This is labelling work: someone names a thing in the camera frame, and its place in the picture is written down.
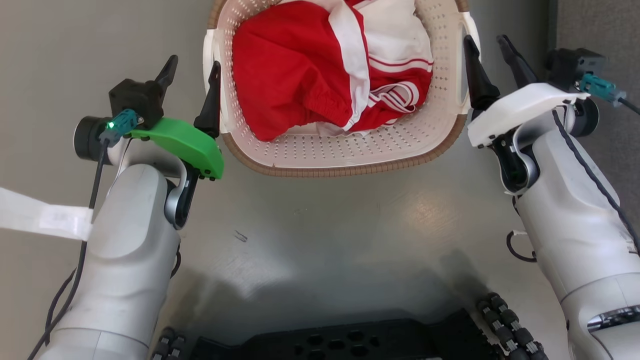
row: perforated basket wall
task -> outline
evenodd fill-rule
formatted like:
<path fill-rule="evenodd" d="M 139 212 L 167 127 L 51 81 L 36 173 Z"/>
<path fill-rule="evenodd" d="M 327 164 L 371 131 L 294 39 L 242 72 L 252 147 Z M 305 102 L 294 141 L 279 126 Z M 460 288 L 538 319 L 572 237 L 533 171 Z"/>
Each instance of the perforated basket wall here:
<path fill-rule="evenodd" d="M 243 21 L 278 2 L 214 0 L 204 42 L 204 78 L 209 77 L 214 59 L 222 65 L 222 137 L 246 166 L 271 176 L 371 174 L 429 162 L 459 137 L 469 109 L 461 41 L 466 32 L 479 44 L 477 30 L 467 0 L 416 0 L 416 14 L 429 34 L 435 61 L 428 99 L 421 109 L 367 136 L 319 136 L 314 126 L 307 126 L 272 142 L 256 139 L 237 101 L 232 42 Z"/>

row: gray fabric surface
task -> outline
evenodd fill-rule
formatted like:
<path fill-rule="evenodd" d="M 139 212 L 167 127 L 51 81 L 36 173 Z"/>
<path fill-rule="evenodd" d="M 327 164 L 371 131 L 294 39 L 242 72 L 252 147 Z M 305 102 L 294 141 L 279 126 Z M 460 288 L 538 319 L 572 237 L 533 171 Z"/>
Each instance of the gray fabric surface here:
<path fill-rule="evenodd" d="M 640 7 L 636 0 L 559 0 L 557 46 L 585 47 L 608 58 L 602 74 L 627 99 L 640 104 Z M 596 101 L 600 125 L 580 139 L 620 196 L 623 209 L 640 228 L 640 116 L 627 108 L 614 109 Z"/>

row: red and white garment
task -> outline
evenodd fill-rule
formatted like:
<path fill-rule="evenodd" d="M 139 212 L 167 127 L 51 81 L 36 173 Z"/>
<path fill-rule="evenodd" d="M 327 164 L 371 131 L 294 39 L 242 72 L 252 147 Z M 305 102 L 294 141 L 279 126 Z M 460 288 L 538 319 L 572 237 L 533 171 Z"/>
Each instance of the red and white garment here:
<path fill-rule="evenodd" d="M 255 136 L 313 122 L 367 131 L 414 112 L 433 66 L 414 11 L 413 0 L 284 0 L 242 23 L 233 72 Z"/>

